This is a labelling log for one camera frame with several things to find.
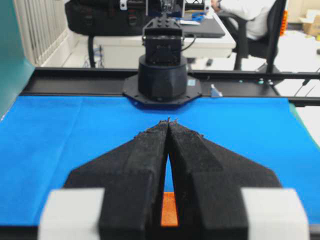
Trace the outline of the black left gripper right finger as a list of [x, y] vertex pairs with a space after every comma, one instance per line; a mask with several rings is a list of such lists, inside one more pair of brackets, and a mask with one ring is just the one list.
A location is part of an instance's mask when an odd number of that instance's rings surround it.
[[275, 173], [177, 122], [168, 125], [168, 144], [182, 235], [188, 240], [248, 239], [241, 188], [279, 188]]

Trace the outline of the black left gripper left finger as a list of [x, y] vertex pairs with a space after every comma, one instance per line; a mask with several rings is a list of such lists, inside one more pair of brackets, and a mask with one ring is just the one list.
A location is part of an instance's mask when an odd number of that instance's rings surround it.
[[148, 240], [161, 226], [167, 121], [75, 168], [64, 188], [104, 188], [98, 230], [103, 240]]

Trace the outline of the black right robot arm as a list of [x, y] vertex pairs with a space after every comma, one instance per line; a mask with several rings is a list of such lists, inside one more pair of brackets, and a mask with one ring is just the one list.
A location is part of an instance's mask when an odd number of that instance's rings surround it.
[[[166, 15], [156, 15], [142, 32], [145, 54], [138, 73], [127, 79], [145, 98], [158, 103], [181, 100], [189, 89], [184, 32]], [[185, 237], [203, 240], [253, 240], [254, 206], [262, 195], [281, 189], [275, 173], [217, 145], [176, 122], [167, 123], [177, 222]]]

